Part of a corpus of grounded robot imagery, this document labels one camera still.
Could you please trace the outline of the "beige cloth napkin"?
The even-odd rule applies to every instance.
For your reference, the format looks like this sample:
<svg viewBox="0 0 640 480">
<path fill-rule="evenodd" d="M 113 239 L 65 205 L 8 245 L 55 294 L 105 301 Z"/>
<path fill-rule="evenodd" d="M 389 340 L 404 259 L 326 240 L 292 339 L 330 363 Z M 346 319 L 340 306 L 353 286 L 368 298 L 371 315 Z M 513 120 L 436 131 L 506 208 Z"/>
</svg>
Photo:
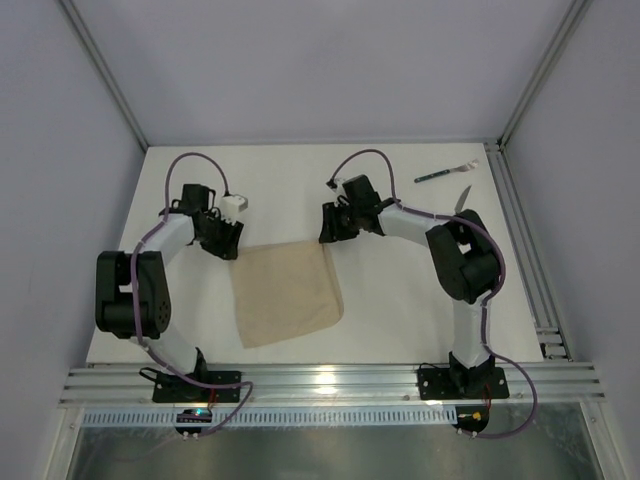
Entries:
<svg viewBox="0 0 640 480">
<path fill-rule="evenodd" d="M 344 302 L 330 250 L 314 241 L 243 250 L 231 263 L 242 345 L 258 348 L 337 324 Z"/>
</svg>

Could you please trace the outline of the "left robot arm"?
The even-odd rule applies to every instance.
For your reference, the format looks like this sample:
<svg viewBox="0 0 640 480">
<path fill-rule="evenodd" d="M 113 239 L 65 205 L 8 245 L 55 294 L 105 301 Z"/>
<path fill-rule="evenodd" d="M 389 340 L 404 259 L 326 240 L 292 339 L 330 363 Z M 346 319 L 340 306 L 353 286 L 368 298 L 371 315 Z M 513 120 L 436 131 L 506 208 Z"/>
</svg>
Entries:
<svg viewBox="0 0 640 480">
<path fill-rule="evenodd" d="M 201 350 L 171 325 L 166 268 L 184 248 L 197 244 L 223 261 L 238 258 L 248 200 L 185 184 L 181 197 L 166 199 L 158 223 L 131 252 L 104 251 L 96 265 L 95 323 L 120 340 L 137 344 L 150 359 L 194 387 L 210 388 Z"/>
</svg>

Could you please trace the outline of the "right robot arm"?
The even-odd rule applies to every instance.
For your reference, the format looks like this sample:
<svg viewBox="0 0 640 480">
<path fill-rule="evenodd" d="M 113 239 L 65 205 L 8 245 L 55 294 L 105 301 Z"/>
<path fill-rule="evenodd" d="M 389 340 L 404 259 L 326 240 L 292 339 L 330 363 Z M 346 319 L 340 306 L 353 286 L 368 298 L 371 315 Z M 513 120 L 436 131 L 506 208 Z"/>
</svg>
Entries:
<svg viewBox="0 0 640 480">
<path fill-rule="evenodd" d="M 427 248 L 439 285 L 453 304 L 448 384 L 458 397 L 481 394 L 496 372 L 496 355 L 489 346 L 489 310 L 504 280 L 504 259 L 479 215 L 469 209 L 438 215 L 394 198 L 382 199 L 365 175 L 347 180 L 342 190 L 334 201 L 322 205 L 319 242 L 352 240 L 367 232 Z"/>
</svg>

